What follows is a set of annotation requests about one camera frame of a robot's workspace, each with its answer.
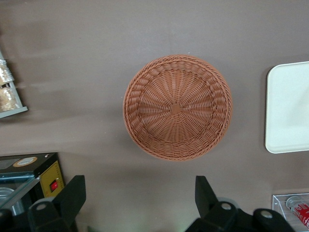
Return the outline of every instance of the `plastic bag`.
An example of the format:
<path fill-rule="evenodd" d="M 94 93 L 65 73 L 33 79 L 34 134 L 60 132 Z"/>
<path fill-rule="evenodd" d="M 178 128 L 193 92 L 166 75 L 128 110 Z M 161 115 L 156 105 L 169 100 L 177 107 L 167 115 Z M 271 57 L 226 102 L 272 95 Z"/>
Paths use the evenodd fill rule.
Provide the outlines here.
<path fill-rule="evenodd" d="M 20 108 L 17 104 L 15 94 L 10 87 L 0 88 L 0 110 L 8 111 Z"/>
<path fill-rule="evenodd" d="M 13 81 L 13 77 L 8 67 L 6 66 L 6 61 L 0 59 L 0 86 L 5 85 L 6 83 Z"/>

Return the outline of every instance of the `round sticker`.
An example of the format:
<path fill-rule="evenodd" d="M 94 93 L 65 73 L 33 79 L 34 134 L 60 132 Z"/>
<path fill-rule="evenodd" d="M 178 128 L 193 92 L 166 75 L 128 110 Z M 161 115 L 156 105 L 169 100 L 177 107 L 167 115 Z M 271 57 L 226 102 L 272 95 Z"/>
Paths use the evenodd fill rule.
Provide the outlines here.
<path fill-rule="evenodd" d="M 26 165 L 29 165 L 31 163 L 34 163 L 38 158 L 37 157 L 29 157 L 29 158 L 24 158 L 19 161 L 17 161 L 15 164 L 13 164 L 14 167 L 23 167 Z"/>

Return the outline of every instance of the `white tray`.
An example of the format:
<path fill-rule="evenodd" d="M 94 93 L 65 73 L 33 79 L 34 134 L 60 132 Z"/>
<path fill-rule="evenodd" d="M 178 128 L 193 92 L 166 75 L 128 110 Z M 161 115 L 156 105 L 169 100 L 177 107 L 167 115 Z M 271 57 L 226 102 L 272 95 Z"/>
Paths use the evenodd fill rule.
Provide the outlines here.
<path fill-rule="evenodd" d="M 265 146 L 271 153 L 309 150 L 309 61 L 268 73 Z"/>

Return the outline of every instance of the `red switch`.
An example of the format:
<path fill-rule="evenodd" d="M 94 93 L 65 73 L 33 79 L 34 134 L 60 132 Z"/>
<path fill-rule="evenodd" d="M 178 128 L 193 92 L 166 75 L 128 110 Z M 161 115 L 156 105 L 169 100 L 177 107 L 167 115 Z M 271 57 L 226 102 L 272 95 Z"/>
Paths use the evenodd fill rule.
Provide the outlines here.
<path fill-rule="evenodd" d="M 58 183 L 57 183 L 57 181 L 54 180 L 54 181 L 49 185 L 49 187 L 50 187 L 51 192 L 55 191 L 56 188 L 58 188 Z"/>

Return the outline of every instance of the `round woven basket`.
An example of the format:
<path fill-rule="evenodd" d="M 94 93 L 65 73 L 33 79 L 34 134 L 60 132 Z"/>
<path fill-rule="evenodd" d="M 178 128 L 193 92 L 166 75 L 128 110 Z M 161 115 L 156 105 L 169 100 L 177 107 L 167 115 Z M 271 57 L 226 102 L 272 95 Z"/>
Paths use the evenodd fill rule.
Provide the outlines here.
<path fill-rule="evenodd" d="M 155 59 L 131 80 L 124 120 L 133 141 L 164 160 L 183 161 L 215 147 L 230 123 L 232 99 L 222 75 L 188 55 Z"/>

